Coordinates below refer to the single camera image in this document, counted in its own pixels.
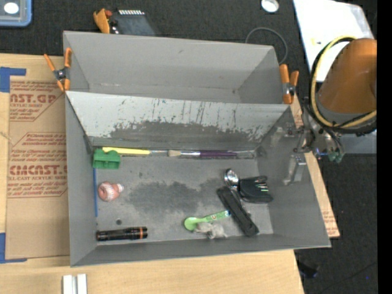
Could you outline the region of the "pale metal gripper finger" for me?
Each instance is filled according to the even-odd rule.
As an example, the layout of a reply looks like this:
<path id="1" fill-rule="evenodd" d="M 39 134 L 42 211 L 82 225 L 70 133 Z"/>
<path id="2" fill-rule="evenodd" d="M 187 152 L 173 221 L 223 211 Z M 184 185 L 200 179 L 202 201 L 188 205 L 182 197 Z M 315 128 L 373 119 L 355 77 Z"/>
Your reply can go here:
<path id="1" fill-rule="evenodd" d="M 276 147 L 283 138 L 292 138 L 295 136 L 295 130 L 291 127 L 277 127 L 270 138 L 270 147 Z"/>
<path id="2" fill-rule="evenodd" d="M 288 186 L 292 183 L 297 183 L 302 181 L 304 171 L 306 168 L 306 160 L 302 154 L 291 155 L 288 162 L 288 173 L 283 179 L 283 184 Z"/>

